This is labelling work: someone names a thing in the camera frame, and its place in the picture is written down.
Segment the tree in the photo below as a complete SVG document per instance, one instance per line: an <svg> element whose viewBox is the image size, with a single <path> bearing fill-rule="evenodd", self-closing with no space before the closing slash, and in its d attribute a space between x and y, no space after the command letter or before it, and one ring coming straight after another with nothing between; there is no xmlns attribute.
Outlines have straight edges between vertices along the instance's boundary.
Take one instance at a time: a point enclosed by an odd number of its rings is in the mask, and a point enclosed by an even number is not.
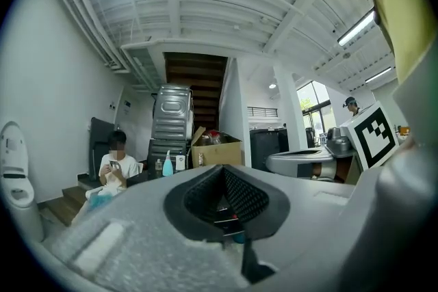
<svg viewBox="0 0 438 292"><path fill-rule="evenodd" d="M300 106L301 106L301 111L304 111L305 109L312 107L312 102L310 101L310 98L301 99Z"/></svg>

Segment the blue bottle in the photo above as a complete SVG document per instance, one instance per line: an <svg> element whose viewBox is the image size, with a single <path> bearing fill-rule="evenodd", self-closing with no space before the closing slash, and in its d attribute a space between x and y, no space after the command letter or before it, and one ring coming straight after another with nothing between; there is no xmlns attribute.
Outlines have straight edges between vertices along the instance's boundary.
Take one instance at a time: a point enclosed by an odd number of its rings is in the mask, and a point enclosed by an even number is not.
<svg viewBox="0 0 438 292"><path fill-rule="evenodd" d="M167 151L166 160L163 165L163 176L173 175L173 164L170 160L170 150Z"/></svg>

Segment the smartphone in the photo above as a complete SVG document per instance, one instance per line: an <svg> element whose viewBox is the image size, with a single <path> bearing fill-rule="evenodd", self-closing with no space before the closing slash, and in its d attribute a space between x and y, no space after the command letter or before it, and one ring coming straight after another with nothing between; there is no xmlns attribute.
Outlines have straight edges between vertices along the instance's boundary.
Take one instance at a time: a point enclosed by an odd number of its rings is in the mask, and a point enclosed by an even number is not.
<svg viewBox="0 0 438 292"><path fill-rule="evenodd" d="M109 165L116 169L120 168L120 164L118 164L118 162L115 161L109 161Z"/></svg>

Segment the ceiling light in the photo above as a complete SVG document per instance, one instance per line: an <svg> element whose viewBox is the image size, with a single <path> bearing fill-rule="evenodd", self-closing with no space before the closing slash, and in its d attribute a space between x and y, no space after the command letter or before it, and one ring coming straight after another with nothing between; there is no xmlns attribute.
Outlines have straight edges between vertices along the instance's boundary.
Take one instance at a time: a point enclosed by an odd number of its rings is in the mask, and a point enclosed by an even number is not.
<svg viewBox="0 0 438 292"><path fill-rule="evenodd" d="M391 69L392 69L392 67L388 67L386 70L384 70L384 71L382 71L382 72L380 72L380 73L377 73L377 75L375 75L375 76L373 76L373 77L367 79L367 80L365 81L365 83L369 83L369 82L375 80L375 78L379 78L380 76L384 75L386 72L389 72Z"/></svg>
<svg viewBox="0 0 438 292"><path fill-rule="evenodd" d="M341 38L338 39L338 43L341 47L347 44L350 40L352 40L359 32L367 27L371 21L374 20L374 15L376 12L374 8L372 8L369 12L367 12L353 27L351 27L347 33L345 33Z"/></svg>

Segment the staircase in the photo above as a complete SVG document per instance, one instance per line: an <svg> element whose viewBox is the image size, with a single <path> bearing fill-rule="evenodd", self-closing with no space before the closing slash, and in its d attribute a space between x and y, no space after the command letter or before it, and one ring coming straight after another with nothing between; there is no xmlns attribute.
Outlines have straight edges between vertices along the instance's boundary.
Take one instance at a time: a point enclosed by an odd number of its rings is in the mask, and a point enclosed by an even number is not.
<svg viewBox="0 0 438 292"><path fill-rule="evenodd" d="M48 208L61 223L70 226L73 218L86 201L85 190L79 186L62 190L62 197L42 203L42 208Z"/></svg>
<svg viewBox="0 0 438 292"><path fill-rule="evenodd" d="M194 130L218 129L227 58L192 53L165 53L164 57L167 82L188 85L193 91Z"/></svg>

